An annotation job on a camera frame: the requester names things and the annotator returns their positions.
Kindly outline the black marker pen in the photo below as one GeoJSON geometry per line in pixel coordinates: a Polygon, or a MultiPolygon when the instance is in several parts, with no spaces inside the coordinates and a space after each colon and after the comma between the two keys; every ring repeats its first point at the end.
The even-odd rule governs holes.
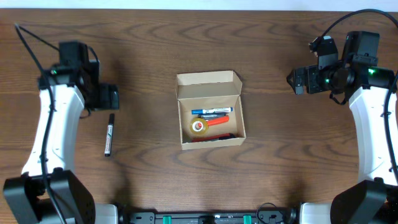
{"type": "Polygon", "coordinates": [[[112,141],[113,141],[114,119],[115,119],[115,114],[111,113],[109,115],[109,121],[108,121],[108,125],[107,125],[106,144],[105,144],[105,149],[104,149],[104,155],[106,157],[109,157],[111,155],[111,148],[112,148],[112,141]]]}

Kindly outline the cardboard box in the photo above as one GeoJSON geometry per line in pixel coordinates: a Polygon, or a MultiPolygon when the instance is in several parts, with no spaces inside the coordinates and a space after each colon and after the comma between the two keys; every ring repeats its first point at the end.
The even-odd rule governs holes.
{"type": "Polygon", "coordinates": [[[241,89],[243,83],[232,70],[217,72],[183,73],[176,77],[176,96],[180,125],[180,143],[183,150],[212,147],[240,146],[246,139],[241,89]],[[227,115],[227,123],[209,126],[205,134],[197,135],[190,131],[189,125],[194,118],[209,114],[191,114],[191,110],[233,107],[227,115]],[[220,141],[192,142],[195,138],[206,138],[224,133],[233,133],[236,137],[220,141]]]}

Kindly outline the red stapler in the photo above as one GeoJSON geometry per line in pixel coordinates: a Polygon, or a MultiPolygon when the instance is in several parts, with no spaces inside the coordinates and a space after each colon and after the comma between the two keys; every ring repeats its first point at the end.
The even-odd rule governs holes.
{"type": "Polygon", "coordinates": [[[208,116],[200,116],[200,118],[204,119],[208,126],[215,126],[229,121],[229,116],[227,115],[209,114],[208,116]]]}

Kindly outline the red utility knife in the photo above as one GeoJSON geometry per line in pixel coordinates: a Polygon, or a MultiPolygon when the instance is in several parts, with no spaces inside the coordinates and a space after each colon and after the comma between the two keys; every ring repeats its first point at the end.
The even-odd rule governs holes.
{"type": "Polygon", "coordinates": [[[236,136],[233,133],[224,133],[224,134],[219,134],[216,136],[210,136],[206,138],[195,138],[192,139],[192,142],[208,142],[208,141],[220,141],[220,140],[226,140],[226,139],[233,139],[236,136]]]}

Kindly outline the blue whiteboard marker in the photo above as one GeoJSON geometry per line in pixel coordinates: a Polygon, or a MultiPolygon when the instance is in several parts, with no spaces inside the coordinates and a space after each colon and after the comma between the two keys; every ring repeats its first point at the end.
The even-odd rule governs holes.
{"type": "Polygon", "coordinates": [[[233,111],[233,107],[224,107],[224,108],[191,110],[191,114],[230,113],[232,111],[233,111]]]}

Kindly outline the yellow tape roll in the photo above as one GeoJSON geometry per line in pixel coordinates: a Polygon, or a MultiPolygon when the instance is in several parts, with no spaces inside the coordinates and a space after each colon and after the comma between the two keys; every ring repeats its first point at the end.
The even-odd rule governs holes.
{"type": "Polygon", "coordinates": [[[207,132],[208,123],[203,118],[194,118],[192,119],[189,128],[193,134],[202,135],[207,132]]]}

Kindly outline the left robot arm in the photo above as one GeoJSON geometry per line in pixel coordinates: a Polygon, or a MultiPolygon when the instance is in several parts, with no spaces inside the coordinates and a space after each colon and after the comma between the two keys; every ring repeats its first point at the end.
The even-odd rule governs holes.
{"type": "Polygon", "coordinates": [[[42,72],[40,118],[32,152],[19,177],[7,179],[3,196],[18,223],[118,223],[113,204],[95,203],[74,172],[75,143],[83,110],[119,109],[116,85],[100,83],[93,49],[61,42],[60,61],[42,72]]]}

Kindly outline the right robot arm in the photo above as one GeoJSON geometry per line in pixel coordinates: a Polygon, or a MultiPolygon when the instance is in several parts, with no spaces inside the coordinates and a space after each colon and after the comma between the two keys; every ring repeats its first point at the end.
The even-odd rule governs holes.
{"type": "Polygon", "coordinates": [[[297,95],[342,94],[358,140],[358,182],[330,203],[303,203],[299,223],[397,223],[397,85],[392,70],[378,67],[379,34],[352,31],[343,53],[335,41],[310,43],[316,65],[293,69],[287,83],[297,95]]]}

